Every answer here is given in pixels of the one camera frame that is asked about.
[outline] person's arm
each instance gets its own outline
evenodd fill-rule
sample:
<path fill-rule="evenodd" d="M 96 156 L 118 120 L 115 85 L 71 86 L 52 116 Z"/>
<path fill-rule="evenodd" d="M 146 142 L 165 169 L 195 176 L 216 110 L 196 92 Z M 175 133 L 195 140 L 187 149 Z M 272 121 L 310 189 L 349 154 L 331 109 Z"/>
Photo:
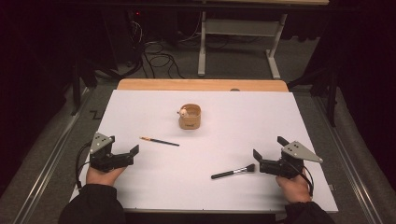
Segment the person's arm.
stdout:
<path fill-rule="evenodd" d="M 59 223 L 125 223 L 125 215 L 113 188 L 126 167 L 103 173 L 89 168 L 86 185 L 62 211 Z"/>
<path fill-rule="evenodd" d="M 282 188 L 283 194 L 289 202 L 285 206 L 287 214 L 285 224 L 334 223 L 319 205 L 312 202 L 308 185 L 301 176 L 297 175 L 292 179 L 277 176 L 276 182 Z"/>

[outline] metal rail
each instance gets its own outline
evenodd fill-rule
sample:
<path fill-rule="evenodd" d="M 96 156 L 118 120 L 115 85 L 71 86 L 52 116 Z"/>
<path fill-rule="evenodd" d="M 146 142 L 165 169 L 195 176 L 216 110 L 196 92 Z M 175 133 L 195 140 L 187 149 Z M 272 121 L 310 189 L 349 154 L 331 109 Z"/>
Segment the metal rail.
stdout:
<path fill-rule="evenodd" d="M 85 105 L 88 102 L 89 97 L 92 95 L 92 92 L 89 91 L 88 88 L 85 88 L 82 95 L 84 96 L 82 105 Z M 46 189 L 46 186 L 50 182 L 50 178 L 52 177 L 52 174 L 55 171 L 56 166 L 64 153 L 64 143 L 67 141 L 69 134 L 71 133 L 76 121 L 78 120 L 80 111 L 78 111 L 77 114 L 71 117 L 71 119 L 68 121 L 67 126 L 59 137 L 51 154 L 49 155 L 49 158 L 44 165 L 44 168 L 42 169 L 40 175 L 35 181 L 35 184 L 33 185 L 29 195 L 27 196 L 20 212 L 15 217 L 13 221 L 14 224 L 28 223 L 29 218 L 35 211 L 35 207 L 40 201 L 40 198 L 44 190 Z"/>
<path fill-rule="evenodd" d="M 364 215 L 366 215 L 367 221 L 371 224 L 382 224 L 383 222 L 381 217 L 377 213 L 370 194 L 361 180 L 361 177 L 359 176 L 355 166 L 353 165 L 353 162 L 347 153 L 347 149 L 345 148 L 340 135 L 338 134 L 336 128 L 334 128 L 327 120 L 325 105 L 319 97 L 313 97 L 313 100 L 315 106 L 321 111 L 320 115 L 329 129 L 334 143 L 337 145 L 344 169 L 346 170 L 346 176 L 348 177 L 350 185 L 353 188 L 359 203 L 361 204 L 361 209 L 363 210 Z"/>

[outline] black sleeve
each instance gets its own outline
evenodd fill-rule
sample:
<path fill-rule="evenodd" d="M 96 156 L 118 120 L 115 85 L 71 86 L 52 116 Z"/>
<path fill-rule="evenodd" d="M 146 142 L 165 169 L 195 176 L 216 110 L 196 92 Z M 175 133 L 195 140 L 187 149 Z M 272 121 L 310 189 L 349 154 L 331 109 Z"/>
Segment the black sleeve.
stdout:
<path fill-rule="evenodd" d="M 125 223 L 122 205 L 117 200 L 117 190 L 106 185 L 85 185 L 64 208 L 59 223 Z"/>
<path fill-rule="evenodd" d="M 334 224 L 329 214 L 314 202 L 292 203 L 286 205 L 285 209 L 285 224 Z"/>

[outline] wooden pencil cup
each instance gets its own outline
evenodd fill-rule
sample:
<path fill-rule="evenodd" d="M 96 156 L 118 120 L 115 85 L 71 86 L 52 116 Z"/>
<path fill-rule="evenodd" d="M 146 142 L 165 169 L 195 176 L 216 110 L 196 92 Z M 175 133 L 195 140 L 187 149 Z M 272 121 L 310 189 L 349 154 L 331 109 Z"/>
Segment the wooden pencil cup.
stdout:
<path fill-rule="evenodd" d="M 178 114 L 180 115 L 178 124 L 181 129 L 194 130 L 201 125 L 201 107 L 198 105 L 183 105 Z"/>

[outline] hand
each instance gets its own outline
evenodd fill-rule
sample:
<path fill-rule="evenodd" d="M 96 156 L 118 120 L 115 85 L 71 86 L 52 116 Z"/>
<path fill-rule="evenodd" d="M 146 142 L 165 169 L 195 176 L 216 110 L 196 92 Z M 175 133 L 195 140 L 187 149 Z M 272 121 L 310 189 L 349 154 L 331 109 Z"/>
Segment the hand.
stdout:
<path fill-rule="evenodd" d="M 276 182 L 282 188 L 283 195 L 289 203 L 311 202 L 308 184 L 300 175 L 297 175 L 292 179 L 277 176 Z"/>
<path fill-rule="evenodd" d="M 112 170 L 108 173 L 98 171 L 90 166 L 87 172 L 87 184 L 100 184 L 114 186 L 116 179 L 122 174 L 126 167 Z"/>

